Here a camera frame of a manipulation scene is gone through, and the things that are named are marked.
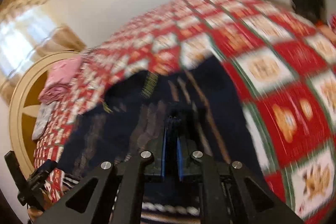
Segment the wooden headboard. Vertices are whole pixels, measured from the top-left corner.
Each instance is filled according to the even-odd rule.
[[[17,84],[9,106],[9,134],[12,148],[27,179],[34,171],[33,154],[37,141],[32,134],[41,102],[38,95],[44,88],[47,72],[54,62],[71,58],[77,52],[56,52],[34,63]]]

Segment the folded clothes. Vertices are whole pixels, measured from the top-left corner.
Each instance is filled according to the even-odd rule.
[[[38,99],[45,104],[60,100],[67,93],[69,83],[81,64],[81,55],[55,62]]]
[[[47,105],[42,103],[40,106],[39,114],[37,116],[35,126],[34,126],[34,131],[31,136],[31,139],[38,140],[42,134],[44,133],[44,130],[47,126],[49,117],[51,115],[51,112],[53,111],[55,107],[56,102],[52,102],[51,104]]]

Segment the dark blue fabric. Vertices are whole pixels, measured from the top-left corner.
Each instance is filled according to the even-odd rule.
[[[204,61],[190,73],[209,102],[216,127],[226,144],[231,160],[243,162],[262,178],[263,174],[258,164],[252,138],[246,128],[241,105],[229,75],[215,57]],[[199,121],[215,160],[223,161],[217,140],[204,115],[204,103],[186,73],[182,71],[169,76],[159,76],[155,90],[150,98],[146,99],[141,93],[147,74],[147,71],[141,71],[107,90],[104,96],[105,102],[111,110],[117,107],[119,112],[107,113],[100,104],[78,116],[73,132],[64,146],[58,163],[59,169],[81,178],[103,161],[123,161],[130,151],[132,154],[137,152],[137,149],[140,150],[135,146],[141,138],[155,137],[146,133],[150,130],[146,128],[149,127],[148,124],[143,126],[146,128],[143,136],[134,133],[137,138],[140,137],[132,139],[132,132],[137,130],[136,127],[141,120],[139,116],[142,108],[145,106],[150,112],[152,107],[156,112],[156,119],[162,119],[161,123],[156,123],[155,131],[163,130],[165,111],[158,114],[158,103],[161,102],[167,109],[174,102],[169,81],[177,88],[179,101],[187,103],[184,92],[178,84],[178,78],[186,83],[185,87],[190,100],[197,106]],[[124,105],[126,111],[122,110],[120,105]],[[77,166],[84,164],[79,171],[77,168],[77,172],[75,172],[76,163]]]

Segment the metal screw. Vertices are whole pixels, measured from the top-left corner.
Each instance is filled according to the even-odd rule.
[[[143,157],[144,159],[149,158],[152,155],[149,151],[143,151],[141,152],[140,156]]]
[[[203,157],[203,153],[201,151],[194,151],[193,152],[193,157],[195,157],[195,158],[202,158]]]
[[[109,161],[105,161],[105,162],[103,162],[103,163],[100,165],[100,167],[101,167],[102,169],[104,169],[104,170],[106,170],[106,169],[110,169],[111,166],[112,166],[112,164],[111,164]]]
[[[243,167],[243,164],[240,161],[234,161],[232,163],[232,167],[235,168],[235,169],[240,169],[240,168]]]

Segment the pink cloth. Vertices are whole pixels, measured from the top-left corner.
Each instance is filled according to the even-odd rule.
[[[60,100],[67,93],[69,83],[81,64],[80,55],[55,62],[38,99],[45,104]]]

